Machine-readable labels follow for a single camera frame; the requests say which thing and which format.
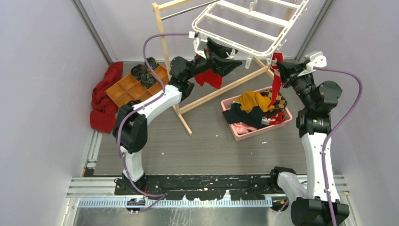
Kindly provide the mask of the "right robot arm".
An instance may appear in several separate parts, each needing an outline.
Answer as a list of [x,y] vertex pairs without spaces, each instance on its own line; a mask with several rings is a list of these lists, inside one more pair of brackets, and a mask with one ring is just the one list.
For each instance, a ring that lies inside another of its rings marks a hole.
[[330,113],[337,106],[342,89],[333,81],[316,85],[312,73],[302,74],[304,63],[276,65],[282,87],[292,87],[304,105],[298,112],[296,127],[305,151],[307,182],[302,184],[291,168],[275,167],[269,188],[274,193],[285,193],[295,226],[338,226],[350,213],[336,189],[330,156]]

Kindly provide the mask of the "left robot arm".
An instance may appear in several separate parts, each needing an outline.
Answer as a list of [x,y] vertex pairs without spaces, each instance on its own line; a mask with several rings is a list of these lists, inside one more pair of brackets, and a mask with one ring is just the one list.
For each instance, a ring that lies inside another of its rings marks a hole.
[[120,156],[124,159],[123,179],[126,189],[133,195],[144,190],[142,150],[148,140],[148,125],[168,108],[185,100],[192,92],[194,84],[189,80],[211,70],[224,77],[242,65],[235,60],[237,49],[217,44],[210,38],[205,42],[202,55],[189,61],[176,56],[170,62],[171,78],[161,91],[149,99],[136,104],[123,105],[117,114],[112,131],[116,138]]

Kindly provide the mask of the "red santa sock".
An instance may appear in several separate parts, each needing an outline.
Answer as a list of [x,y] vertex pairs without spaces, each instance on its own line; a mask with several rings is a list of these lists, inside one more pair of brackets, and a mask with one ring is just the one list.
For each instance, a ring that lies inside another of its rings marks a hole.
[[272,105],[275,104],[277,100],[277,95],[280,91],[280,87],[282,85],[280,73],[279,73],[279,68],[277,66],[277,62],[283,62],[283,54],[280,52],[275,52],[272,55],[271,59],[271,71],[273,72],[273,83],[272,83],[272,96],[271,96],[271,102],[269,103],[268,107],[271,107]]
[[279,112],[276,115],[266,119],[266,122],[269,125],[279,125],[284,121],[285,121],[284,112]]
[[222,77],[216,74],[213,70],[212,62],[206,60],[200,55],[196,54],[193,60],[197,65],[195,66],[193,74],[195,81],[203,86],[205,83],[208,83],[210,86],[220,89],[222,87]]

